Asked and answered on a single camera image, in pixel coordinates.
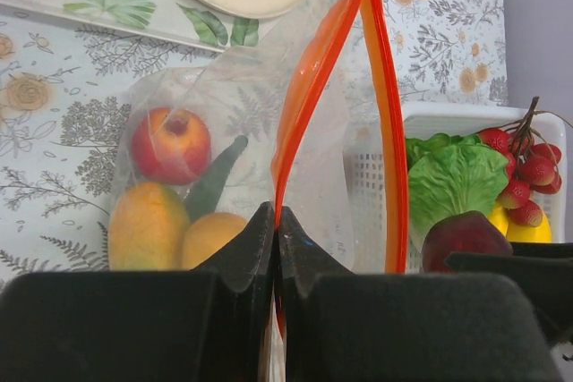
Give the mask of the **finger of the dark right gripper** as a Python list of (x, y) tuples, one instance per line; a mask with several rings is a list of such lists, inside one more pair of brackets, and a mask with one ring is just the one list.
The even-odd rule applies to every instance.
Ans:
[(457, 273), (493, 273), (515, 282), (532, 303), (549, 344), (572, 342), (572, 244), (512, 244), (510, 256), (455, 251), (445, 264)]

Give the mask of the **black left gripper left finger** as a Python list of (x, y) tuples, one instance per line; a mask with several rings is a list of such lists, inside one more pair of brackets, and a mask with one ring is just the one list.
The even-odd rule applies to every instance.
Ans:
[(1, 295), (4, 381), (266, 381), (274, 211), (191, 271), (34, 273)]

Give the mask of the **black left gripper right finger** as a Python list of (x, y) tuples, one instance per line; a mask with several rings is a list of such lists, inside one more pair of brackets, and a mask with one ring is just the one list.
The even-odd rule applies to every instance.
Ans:
[(532, 303), (493, 273), (356, 275), (285, 208), (289, 381), (558, 381)]

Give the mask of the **brown passion fruit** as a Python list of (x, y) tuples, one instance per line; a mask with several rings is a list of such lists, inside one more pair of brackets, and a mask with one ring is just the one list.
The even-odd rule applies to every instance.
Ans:
[(511, 256), (506, 237), (481, 212), (449, 216), (426, 234), (422, 247), (423, 272), (450, 272), (445, 259), (452, 252)]

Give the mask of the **small orange fruit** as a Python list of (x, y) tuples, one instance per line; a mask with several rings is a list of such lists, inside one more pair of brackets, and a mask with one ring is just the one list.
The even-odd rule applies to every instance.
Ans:
[(228, 212), (202, 216), (183, 236), (180, 268), (198, 267), (232, 241), (246, 225), (243, 217)]

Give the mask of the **orange mango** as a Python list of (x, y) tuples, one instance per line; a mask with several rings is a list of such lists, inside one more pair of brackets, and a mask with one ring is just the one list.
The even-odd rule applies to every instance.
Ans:
[(134, 185), (117, 201), (108, 227), (112, 270), (172, 270), (190, 219), (182, 199), (154, 182)]

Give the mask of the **green chili pepper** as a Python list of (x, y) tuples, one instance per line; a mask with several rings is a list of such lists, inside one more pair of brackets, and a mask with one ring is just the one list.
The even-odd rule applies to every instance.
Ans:
[(216, 210), (228, 176), (247, 145), (246, 136), (237, 136), (233, 143), (211, 162), (207, 171), (192, 186), (184, 199), (184, 206), (192, 223)]

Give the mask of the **red apple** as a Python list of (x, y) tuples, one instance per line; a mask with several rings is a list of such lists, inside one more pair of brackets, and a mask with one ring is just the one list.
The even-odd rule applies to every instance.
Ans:
[(138, 123), (131, 155), (145, 178), (172, 185), (193, 183), (211, 161), (210, 132), (188, 109), (156, 107)]

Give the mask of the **clear orange-zip bag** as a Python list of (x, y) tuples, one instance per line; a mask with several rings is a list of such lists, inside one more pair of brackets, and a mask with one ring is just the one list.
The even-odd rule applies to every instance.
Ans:
[[(345, 264), (354, 239), (343, 164), (352, 123), (380, 126), (386, 200), (382, 273), (405, 270), (406, 153), (382, 0), (336, 0), (306, 24), (285, 17), (256, 46), (230, 47), (203, 68), (153, 73), (136, 82), (129, 95), (132, 110), (117, 150), (111, 216), (134, 185), (160, 183), (140, 174), (131, 155), (135, 129), (151, 109), (197, 114), (210, 132), (210, 164), (237, 136), (248, 138), (213, 213), (236, 214), (248, 224), (263, 203), (274, 211), (268, 380), (284, 377), (286, 358), (278, 248), (283, 210), (291, 209), (306, 234), (355, 273)], [(160, 184), (184, 204), (199, 179)]]

